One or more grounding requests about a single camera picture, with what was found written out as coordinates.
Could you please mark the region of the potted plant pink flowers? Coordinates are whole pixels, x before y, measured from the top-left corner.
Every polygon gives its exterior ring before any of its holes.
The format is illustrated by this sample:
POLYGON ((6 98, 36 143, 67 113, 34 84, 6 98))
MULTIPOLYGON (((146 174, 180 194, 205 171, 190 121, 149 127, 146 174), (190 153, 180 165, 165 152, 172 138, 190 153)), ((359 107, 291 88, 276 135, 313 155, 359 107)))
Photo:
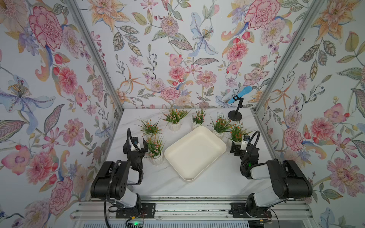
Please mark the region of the potted plant pink flowers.
POLYGON ((148 158, 150 162, 155 165, 159 166, 163 163, 163 137, 159 135, 154 135, 147 140, 148 146, 148 158))

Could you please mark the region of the potted plant red flowers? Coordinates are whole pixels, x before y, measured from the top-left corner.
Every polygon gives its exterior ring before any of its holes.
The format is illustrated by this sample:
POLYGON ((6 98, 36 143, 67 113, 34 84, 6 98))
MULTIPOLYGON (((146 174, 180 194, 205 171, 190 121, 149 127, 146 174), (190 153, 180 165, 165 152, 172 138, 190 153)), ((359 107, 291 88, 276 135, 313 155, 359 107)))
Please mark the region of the potted plant red flowers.
POLYGON ((216 119, 211 118, 211 126, 213 127, 213 133, 223 140, 225 133, 230 131, 231 120, 220 112, 217 114, 216 119))
POLYGON ((248 135, 249 132, 247 129, 243 126, 243 123, 241 121, 235 122, 230 127, 230 134, 228 145, 232 146, 234 145, 240 145, 244 139, 244 136, 248 135))

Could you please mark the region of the cream storage tray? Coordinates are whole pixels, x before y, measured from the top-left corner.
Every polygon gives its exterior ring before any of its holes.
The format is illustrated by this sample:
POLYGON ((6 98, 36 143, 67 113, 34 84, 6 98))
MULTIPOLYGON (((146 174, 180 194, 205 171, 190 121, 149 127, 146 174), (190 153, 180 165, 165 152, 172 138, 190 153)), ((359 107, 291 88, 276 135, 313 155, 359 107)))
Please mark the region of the cream storage tray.
POLYGON ((193 181, 226 151, 226 143, 199 126, 164 151, 166 160, 185 181, 193 181))

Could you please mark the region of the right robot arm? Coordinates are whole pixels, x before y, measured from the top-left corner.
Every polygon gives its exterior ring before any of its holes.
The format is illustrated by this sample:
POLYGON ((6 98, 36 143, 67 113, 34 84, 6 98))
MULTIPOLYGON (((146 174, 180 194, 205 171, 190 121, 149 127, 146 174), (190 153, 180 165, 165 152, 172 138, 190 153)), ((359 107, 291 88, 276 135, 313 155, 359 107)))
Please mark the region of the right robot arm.
POLYGON ((241 159, 242 176, 248 180, 271 182, 266 189, 248 196, 242 210, 249 216, 257 217, 290 198, 301 199, 312 196, 312 185, 294 161, 274 159, 259 163, 259 148, 245 141, 240 144, 232 142, 231 153, 241 159))

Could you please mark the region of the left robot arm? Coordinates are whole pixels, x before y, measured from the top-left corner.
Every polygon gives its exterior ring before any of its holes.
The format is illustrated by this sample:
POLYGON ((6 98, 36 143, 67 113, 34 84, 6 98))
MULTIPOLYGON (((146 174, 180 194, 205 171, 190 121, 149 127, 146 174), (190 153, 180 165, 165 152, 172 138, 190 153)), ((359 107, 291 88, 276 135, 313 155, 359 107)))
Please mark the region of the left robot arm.
POLYGON ((103 163, 91 185, 92 198, 104 200, 118 209, 139 210, 142 208, 140 196, 127 186, 142 183, 143 158, 148 151, 148 146, 145 140, 143 140, 143 146, 136 137, 133 138, 133 141, 128 140, 123 146, 123 152, 127 155, 126 161, 103 163))

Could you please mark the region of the potted plant orange flowers left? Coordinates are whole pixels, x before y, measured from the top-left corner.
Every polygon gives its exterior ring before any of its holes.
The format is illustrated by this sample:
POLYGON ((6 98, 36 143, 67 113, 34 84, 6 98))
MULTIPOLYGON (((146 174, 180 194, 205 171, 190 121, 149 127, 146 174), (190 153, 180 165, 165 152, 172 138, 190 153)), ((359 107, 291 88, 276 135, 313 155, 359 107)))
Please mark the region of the potted plant orange flowers left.
POLYGON ((161 128, 158 126, 159 121, 153 123, 151 119, 149 120, 143 120, 139 119, 141 124, 139 127, 141 128, 141 132, 143 133, 143 137, 148 140, 151 139, 154 136, 157 136, 161 133, 161 128))

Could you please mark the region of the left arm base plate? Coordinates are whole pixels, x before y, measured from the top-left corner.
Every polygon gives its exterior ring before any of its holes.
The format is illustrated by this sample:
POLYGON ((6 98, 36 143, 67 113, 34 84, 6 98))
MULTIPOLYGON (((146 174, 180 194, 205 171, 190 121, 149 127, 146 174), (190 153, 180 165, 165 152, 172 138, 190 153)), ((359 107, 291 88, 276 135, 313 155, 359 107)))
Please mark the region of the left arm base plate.
POLYGON ((155 212, 155 203, 141 203, 133 208, 118 209, 116 212, 116 219, 129 219, 132 217, 153 219, 155 217, 155 212))

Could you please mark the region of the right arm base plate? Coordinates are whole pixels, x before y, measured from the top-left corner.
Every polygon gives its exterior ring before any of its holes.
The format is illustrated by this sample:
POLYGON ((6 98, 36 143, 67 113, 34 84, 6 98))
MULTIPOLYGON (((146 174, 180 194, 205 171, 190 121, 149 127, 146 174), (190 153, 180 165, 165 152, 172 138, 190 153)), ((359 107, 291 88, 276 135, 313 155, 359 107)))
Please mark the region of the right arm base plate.
POLYGON ((229 214, 235 219, 267 219, 272 218, 269 208, 258 207, 255 204, 246 205, 246 202, 231 203, 229 214))

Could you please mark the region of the aluminium mounting rail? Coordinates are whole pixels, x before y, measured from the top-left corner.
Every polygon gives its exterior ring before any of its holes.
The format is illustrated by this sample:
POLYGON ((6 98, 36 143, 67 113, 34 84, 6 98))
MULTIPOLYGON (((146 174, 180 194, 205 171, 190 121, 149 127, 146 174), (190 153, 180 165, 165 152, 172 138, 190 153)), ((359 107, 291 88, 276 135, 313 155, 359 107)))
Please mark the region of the aluminium mounting rail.
MULTIPOLYGON (((229 196, 142 196, 142 203, 155 204, 155 220, 229 220, 232 203, 243 204, 247 195, 229 196)), ((103 201, 92 198, 78 204, 77 209, 71 213, 72 221, 77 220, 102 220, 103 201)), ((282 220, 313 220, 309 206, 299 200, 289 199, 275 205, 270 210, 273 218, 282 220)))

